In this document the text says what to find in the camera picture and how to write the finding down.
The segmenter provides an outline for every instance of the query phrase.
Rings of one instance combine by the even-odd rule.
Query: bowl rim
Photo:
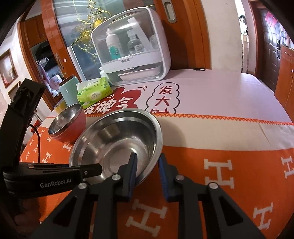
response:
[[[109,113],[103,115],[102,117],[99,117],[95,122],[93,122],[89,127],[87,127],[87,129],[78,137],[78,139],[76,140],[76,142],[71,150],[71,153],[69,156],[69,167],[73,166],[72,161],[73,161],[74,152],[78,146],[80,139],[84,136],[84,134],[87,133],[88,131],[90,131],[91,128],[93,127],[93,125],[95,125],[98,121],[100,121],[110,115],[124,112],[124,111],[141,113],[144,116],[146,116],[147,118],[149,118],[151,120],[152,124],[154,125],[155,132],[156,132],[156,146],[153,151],[153,155],[152,155],[151,159],[149,160],[149,163],[147,164],[145,169],[140,173],[140,175],[138,175],[136,177],[135,185],[137,186],[137,185],[141,184],[148,177],[148,175],[151,173],[151,171],[155,167],[155,165],[161,155],[162,148],[163,148],[163,134],[162,134],[162,129],[161,129],[160,123],[156,119],[156,117],[154,115],[152,115],[151,113],[149,113],[148,111],[145,111],[143,109],[137,109],[137,108],[125,108],[125,109],[118,109],[118,110],[109,112]]]
[[[66,111],[68,108],[70,108],[70,107],[72,107],[72,106],[74,106],[74,105],[80,105],[80,108],[79,108],[79,110],[77,111],[77,113],[74,115],[74,117],[72,117],[72,119],[69,121],[69,122],[67,122],[67,124],[66,125],[64,125],[63,127],[61,127],[59,130],[57,130],[56,132],[54,132],[54,133],[52,133],[52,134],[50,134],[49,133],[49,130],[50,130],[50,127],[52,126],[52,124],[53,124],[53,122],[55,122],[56,121],[56,118],[59,116],[59,115],[61,115],[64,111]],[[59,136],[60,134],[62,134],[63,132],[64,132],[64,130],[66,130],[77,118],[78,118],[78,116],[81,114],[81,112],[82,112],[82,110],[83,110],[83,106],[80,104],[80,103],[75,103],[75,104],[72,104],[72,105],[70,105],[70,106],[68,106],[66,109],[64,109],[60,114],[58,114],[55,118],[54,118],[54,120],[51,122],[51,124],[50,124],[50,126],[49,126],[49,128],[48,128],[48,134],[52,137],[56,137],[56,136]]]

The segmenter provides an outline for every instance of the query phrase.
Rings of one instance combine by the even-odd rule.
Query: black cable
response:
[[[34,131],[36,132],[37,136],[38,136],[38,163],[40,163],[40,135],[39,132],[37,131],[37,128],[35,126],[33,126],[32,124],[30,124],[30,126],[34,129]]]

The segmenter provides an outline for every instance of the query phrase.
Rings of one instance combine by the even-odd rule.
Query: picture frame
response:
[[[10,84],[18,78],[18,74],[12,61],[10,49],[0,56],[0,77],[5,88],[10,86]]]
[[[19,81],[15,86],[12,87],[12,89],[8,92],[8,95],[11,100],[13,100],[13,97],[15,96],[18,88],[20,87],[21,82]]]

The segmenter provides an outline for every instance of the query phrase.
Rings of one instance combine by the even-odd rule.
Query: red bowl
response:
[[[53,120],[48,133],[60,142],[75,142],[85,129],[85,111],[80,104],[73,104]]]

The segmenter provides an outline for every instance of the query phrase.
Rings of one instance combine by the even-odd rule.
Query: yellow cup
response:
[[[64,111],[67,108],[67,104],[65,103],[64,99],[61,99],[55,106],[54,110],[60,114],[62,111]]]

